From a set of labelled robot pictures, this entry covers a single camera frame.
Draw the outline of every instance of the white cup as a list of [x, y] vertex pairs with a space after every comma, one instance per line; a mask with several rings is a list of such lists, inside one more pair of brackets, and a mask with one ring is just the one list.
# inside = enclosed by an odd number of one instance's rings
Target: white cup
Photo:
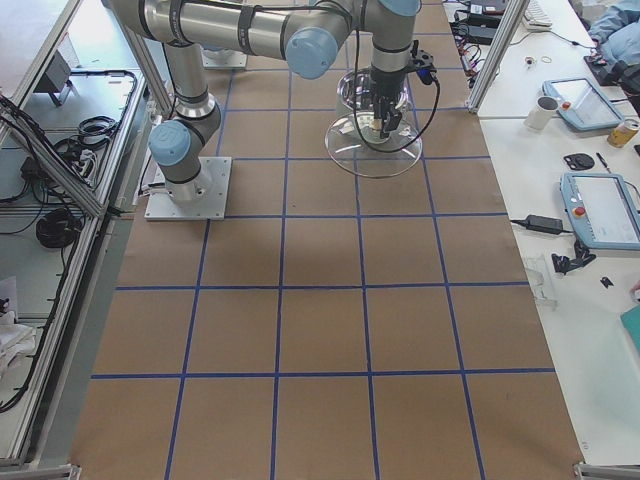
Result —
[[539, 97], [524, 124], [534, 130], [542, 130], [557, 109], [558, 100], [553, 97]]

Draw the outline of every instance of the teal object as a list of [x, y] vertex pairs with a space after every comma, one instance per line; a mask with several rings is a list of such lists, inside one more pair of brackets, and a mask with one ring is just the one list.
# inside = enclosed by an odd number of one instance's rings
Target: teal object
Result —
[[158, 165], [171, 167], [180, 163], [191, 148], [187, 127], [175, 120], [158, 125], [149, 135], [149, 150]]
[[387, 9], [402, 17], [414, 17], [420, 11], [420, 0], [380, 0]]
[[321, 77], [335, 62], [338, 42], [324, 28], [303, 28], [289, 39], [285, 55], [292, 72], [313, 80]]
[[627, 329], [627, 332], [629, 332], [629, 336], [636, 346], [636, 350], [640, 352], [640, 305], [623, 313], [620, 318], [622, 318], [622, 324], [624, 328]]

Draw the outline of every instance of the black power adapter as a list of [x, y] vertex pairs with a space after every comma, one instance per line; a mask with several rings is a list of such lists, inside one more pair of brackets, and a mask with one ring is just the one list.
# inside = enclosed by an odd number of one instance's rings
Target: black power adapter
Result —
[[563, 228], [562, 220], [560, 220], [559, 218], [541, 217], [539, 215], [527, 215], [527, 218], [525, 218], [524, 220], [511, 220], [511, 223], [520, 225], [527, 230], [550, 233], [551, 235], [573, 233]]

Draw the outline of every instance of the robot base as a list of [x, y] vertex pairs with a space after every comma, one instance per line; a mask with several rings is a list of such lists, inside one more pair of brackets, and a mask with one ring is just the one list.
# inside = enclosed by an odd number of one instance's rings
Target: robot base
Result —
[[[147, 220], [222, 220], [227, 206], [227, 193], [231, 175], [231, 157], [201, 157], [202, 168], [206, 168], [213, 179], [211, 190], [199, 200], [176, 203], [167, 192], [153, 192], [149, 196]], [[155, 182], [164, 182], [160, 169]]]
[[225, 50], [224, 54], [207, 56], [202, 54], [205, 70], [234, 70], [247, 68], [247, 56], [241, 52]]

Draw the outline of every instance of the person's sleeve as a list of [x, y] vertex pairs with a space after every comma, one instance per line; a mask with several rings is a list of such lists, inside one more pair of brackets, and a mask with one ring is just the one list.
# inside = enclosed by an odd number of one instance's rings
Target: person's sleeve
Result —
[[605, 14], [594, 22], [589, 30], [589, 36], [604, 43], [613, 32], [637, 22], [638, 19], [640, 19], [640, 1], [622, 0], [617, 5], [609, 7]]

